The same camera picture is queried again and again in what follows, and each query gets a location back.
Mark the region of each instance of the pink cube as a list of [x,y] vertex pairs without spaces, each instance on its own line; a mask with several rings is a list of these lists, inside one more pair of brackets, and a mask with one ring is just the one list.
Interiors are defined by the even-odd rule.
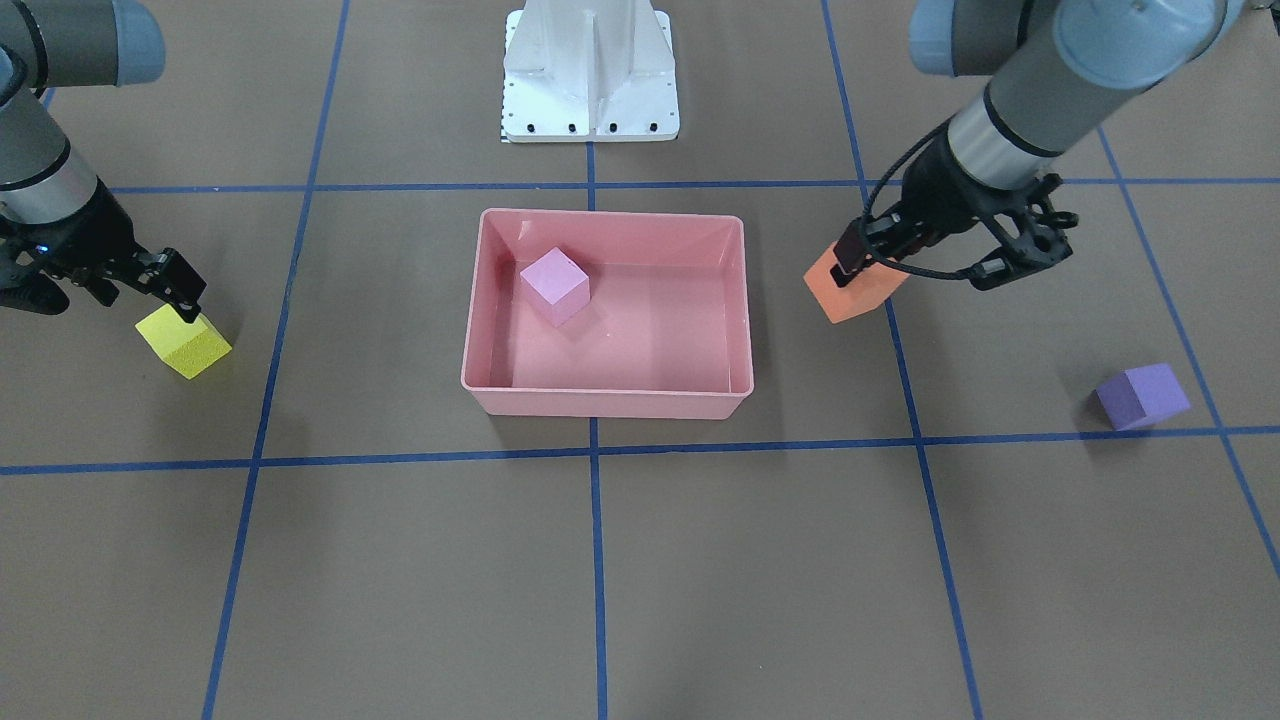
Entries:
[[591,300],[591,284],[559,247],[520,272],[520,293],[557,328]]

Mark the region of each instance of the yellow cube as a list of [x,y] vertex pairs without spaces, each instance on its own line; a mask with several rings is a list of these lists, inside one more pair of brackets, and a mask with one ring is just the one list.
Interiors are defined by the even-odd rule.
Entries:
[[204,314],[195,323],[187,324],[169,305],[161,305],[134,327],[151,350],[188,380],[232,351],[230,343]]

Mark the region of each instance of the white metal stand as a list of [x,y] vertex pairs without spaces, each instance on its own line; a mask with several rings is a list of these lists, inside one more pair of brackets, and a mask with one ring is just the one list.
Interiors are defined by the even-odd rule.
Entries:
[[671,18],[649,0],[529,0],[507,17],[503,140],[643,142],[680,133]]

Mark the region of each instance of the pink plastic bin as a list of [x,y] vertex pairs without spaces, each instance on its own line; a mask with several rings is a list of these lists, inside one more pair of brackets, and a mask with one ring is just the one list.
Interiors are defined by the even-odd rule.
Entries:
[[[517,292],[558,247],[591,301],[559,328]],[[755,387],[742,222],[486,210],[462,384],[493,415],[723,420]]]

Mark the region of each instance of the robotic arm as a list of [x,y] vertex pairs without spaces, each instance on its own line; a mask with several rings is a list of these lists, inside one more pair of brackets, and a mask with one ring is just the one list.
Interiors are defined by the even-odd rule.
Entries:
[[[1050,164],[1121,105],[1212,47],[1243,3],[923,0],[911,20],[918,67],[940,74],[998,70],[978,97],[890,169],[833,246],[836,261],[819,281],[864,295],[846,305],[858,310],[833,313],[823,300],[833,288],[806,278],[832,320],[879,306],[897,287],[883,282],[883,270],[859,287],[873,265],[991,290],[1069,258],[1065,231],[1079,219],[1053,208],[1050,195],[1062,181],[1046,172]],[[901,200],[873,215],[881,190],[913,156]],[[973,265],[941,273],[902,263],[979,223],[998,246]]]
[[67,310],[55,279],[104,306],[115,283],[154,295],[183,320],[205,281],[173,249],[150,254],[106,184],[32,90],[151,82],[164,41],[136,0],[0,0],[0,307]]

